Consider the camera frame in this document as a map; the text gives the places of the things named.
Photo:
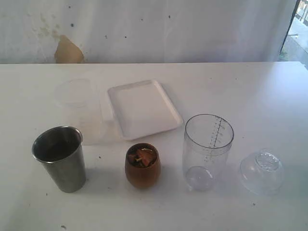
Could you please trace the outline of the brown wooden cup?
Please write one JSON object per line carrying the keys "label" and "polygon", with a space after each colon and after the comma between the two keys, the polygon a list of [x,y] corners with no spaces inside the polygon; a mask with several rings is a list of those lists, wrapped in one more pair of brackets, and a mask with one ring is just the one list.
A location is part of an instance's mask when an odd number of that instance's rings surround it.
{"label": "brown wooden cup", "polygon": [[[128,154],[138,148],[150,148],[156,153],[156,160],[146,168],[135,167],[128,161]],[[125,157],[125,174],[127,180],[138,189],[147,189],[156,184],[161,173],[161,162],[157,149],[148,143],[137,143],[131,146]]]}

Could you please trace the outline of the clear dome shaker lid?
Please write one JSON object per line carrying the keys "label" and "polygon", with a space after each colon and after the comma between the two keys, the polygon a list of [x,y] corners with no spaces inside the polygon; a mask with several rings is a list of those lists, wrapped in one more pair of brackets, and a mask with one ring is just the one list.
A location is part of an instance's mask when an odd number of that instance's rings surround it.
{"label": "clear dome shaker lid", "polygon": [[281,160],[271,150],[261,149],[241,161],[239,179],[252,193],[275,195],[283,185],[284,168]]}

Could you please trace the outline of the white rectangular tray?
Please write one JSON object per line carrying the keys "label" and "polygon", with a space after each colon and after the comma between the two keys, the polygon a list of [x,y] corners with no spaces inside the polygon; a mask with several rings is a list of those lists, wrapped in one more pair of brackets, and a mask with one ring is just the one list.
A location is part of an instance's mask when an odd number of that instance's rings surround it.
{"label": "white rectangular tray", "polygon": [[107,94],[119,135],[126,141],[173,130],[183,123],[156,80],[111,87]]}

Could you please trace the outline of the gold candies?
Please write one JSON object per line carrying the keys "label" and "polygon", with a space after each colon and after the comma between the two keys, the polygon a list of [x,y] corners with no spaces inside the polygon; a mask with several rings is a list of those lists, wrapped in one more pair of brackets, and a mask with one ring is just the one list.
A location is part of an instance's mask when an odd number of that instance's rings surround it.
{"label": "gold candies", "polygon": [[138,148],[128,154],[128,161],[135,167],[149,167],[156,160],[156,153],[150,148]]}

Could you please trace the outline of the clear plastic shaker body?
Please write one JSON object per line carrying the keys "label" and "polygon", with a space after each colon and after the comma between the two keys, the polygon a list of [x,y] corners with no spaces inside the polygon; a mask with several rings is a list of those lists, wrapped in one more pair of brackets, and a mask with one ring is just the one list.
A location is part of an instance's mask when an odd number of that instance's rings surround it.
{"label": "clear plastic shaker body", "polygon": [[191,190],[210,189],[226,166],[234,130],[224,118],[198,114],[185,124],[182,170]]}

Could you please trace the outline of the stainless steel cup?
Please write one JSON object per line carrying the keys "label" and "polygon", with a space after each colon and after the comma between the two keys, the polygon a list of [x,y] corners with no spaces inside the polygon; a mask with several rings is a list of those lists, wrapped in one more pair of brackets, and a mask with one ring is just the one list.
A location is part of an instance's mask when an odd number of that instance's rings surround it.
{"label": "stainless steel cup", "polygon": [[59,126],[40,134],[32,145],[33,157],[65,193],[78,191],[86,182],[82,142],[77,128]]}

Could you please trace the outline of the translucent plastic measuring cup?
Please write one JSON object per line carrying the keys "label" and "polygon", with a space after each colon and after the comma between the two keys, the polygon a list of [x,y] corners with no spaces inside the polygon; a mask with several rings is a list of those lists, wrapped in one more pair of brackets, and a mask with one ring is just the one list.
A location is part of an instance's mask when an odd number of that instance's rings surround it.
{"label": "translucent plastic measuring cup", "polygon": [[73,79],[55,88],[55,100],[63,108],[67,124],[77,128],[84,145],[101,143],[105,132],[98,91],[88,79]]}

